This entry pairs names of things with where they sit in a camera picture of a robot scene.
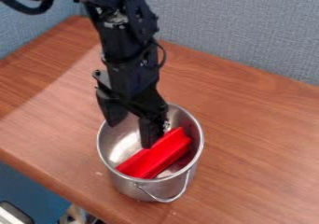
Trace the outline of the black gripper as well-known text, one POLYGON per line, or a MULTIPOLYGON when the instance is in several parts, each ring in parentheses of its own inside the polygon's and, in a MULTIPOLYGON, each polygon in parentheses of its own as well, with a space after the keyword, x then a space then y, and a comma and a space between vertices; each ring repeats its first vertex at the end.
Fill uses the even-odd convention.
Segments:
POLYGON ((140 144, 149 149, 168 131, 166 103, 157 92, 160 69, 156 49, 144 49, 124 57, 122 52, 104 52, 104 70, 92 74, 97 81, 96 97, 106 124, 117 126, 128 113, 136 115, 140 127, 140 144))

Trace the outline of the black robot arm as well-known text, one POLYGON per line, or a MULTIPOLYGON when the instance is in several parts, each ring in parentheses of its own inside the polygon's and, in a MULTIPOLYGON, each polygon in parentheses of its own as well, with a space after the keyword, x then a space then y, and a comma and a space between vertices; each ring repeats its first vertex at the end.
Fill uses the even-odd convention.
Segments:
MULTIPOLYGON (((45 13, 54 0, 0 0, 27 15, 45 13)), ((158 16, 145 0, 73 0, 84 5, 101 42, 104 70, 96 70, 96 97, 106 124, 138 117, 140 144, 152 147, 164 135, 168 104, 157 92, 166 53, 154 34, 158 16)))

